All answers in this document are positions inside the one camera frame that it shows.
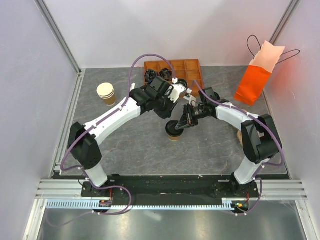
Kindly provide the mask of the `black cup lid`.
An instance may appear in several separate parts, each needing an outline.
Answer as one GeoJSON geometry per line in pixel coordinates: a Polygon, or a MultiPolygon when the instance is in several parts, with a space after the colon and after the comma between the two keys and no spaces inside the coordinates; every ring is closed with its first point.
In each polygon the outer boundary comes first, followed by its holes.
{"type": "Polygon", "coordinates": [[[184,129],[176,129],[177,124],[179,123],[178,120],[170,120],[166,126],[165,131],[171,137],[179,137],[183,134],[184,129]]]}

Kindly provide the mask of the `cardboard cup carrier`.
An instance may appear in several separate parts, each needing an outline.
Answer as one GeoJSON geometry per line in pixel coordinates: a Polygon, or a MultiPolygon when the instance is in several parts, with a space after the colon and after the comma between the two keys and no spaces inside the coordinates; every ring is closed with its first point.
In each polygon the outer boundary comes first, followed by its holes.
{"type": "Polygon", "coordinates": [[[240,145],[243,146],[244,145],[244,143],[243,143],[243,134],[242,134],[242,132],[240,130],[237,132],[237,138],[239,140],[240,145]]]}

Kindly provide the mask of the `stack of paper cups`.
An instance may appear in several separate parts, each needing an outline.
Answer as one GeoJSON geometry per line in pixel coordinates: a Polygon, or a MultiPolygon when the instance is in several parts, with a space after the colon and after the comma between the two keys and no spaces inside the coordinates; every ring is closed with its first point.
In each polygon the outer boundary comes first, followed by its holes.
{"type": "Polygon", "coordinates": [[[106,105],[112,106],[115,104],[115,89],[111,83],[104,82],[100,84],[97,87],[96,92],[106,105]]]}

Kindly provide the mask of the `orange paper bag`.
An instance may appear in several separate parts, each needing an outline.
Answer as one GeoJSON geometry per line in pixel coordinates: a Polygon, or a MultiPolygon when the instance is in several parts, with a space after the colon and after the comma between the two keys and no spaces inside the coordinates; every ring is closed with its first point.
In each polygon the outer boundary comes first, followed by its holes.
{"type": "Polygon", "coordinates": [[[300,54],[299,49],[285,52],[284,46],[275,46],[268,41],[259,45],[253,55],[234,95],[234,99],[252,106],[263,93],[275,67],[300,54]]]}

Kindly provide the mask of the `single brown paper cup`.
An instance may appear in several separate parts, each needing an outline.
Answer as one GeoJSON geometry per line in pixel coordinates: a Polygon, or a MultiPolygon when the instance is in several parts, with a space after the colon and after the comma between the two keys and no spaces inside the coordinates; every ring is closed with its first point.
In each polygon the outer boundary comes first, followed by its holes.
{"type": "Polygon", "coordinates": [[[181,138],[181,134],[179,135],[172,135],[172,134],[169,134],[168,137],[171,141],[175,142],[175,141],[178,141],[180,138],[181,138]]]}

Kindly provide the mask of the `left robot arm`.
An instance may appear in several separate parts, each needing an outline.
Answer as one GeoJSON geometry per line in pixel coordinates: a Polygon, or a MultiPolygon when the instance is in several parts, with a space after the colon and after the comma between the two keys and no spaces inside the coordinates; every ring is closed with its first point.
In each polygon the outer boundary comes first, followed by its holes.
{"type": "Polygon", "coordinates": [[[174,78],[168,82],[157,76],[150,84],[131,89],[127,97],[100,117],[71,126],[68,150],[80,163],[95,194],[104,197],[110,191],[107,173],[101,165],[100,144],[124,124],[146,112],[153,111],[161,119],[170,118],[187,88],[183,79],[174,78]]]}

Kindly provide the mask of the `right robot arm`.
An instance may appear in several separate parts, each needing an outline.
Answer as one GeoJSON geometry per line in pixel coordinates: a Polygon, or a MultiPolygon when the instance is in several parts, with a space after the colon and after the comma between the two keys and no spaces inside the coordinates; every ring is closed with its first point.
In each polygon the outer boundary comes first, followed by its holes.
{"type": "Polygon", "coordinates": [[[269,114],[252,114],[235,107],[220,99],[211,87],[200,90],[199,95],[201,103],[183,106],[183,115],[174,125],[174,131],[180,134],[184,129],[197,126],[200,119],[208,117],[224,121],[240,131],[244,159],[229,180],[230,193],[240,197],[247,191],[247,185],[255,180],[258,170],[282,148],[274,120],[269,114]]]}

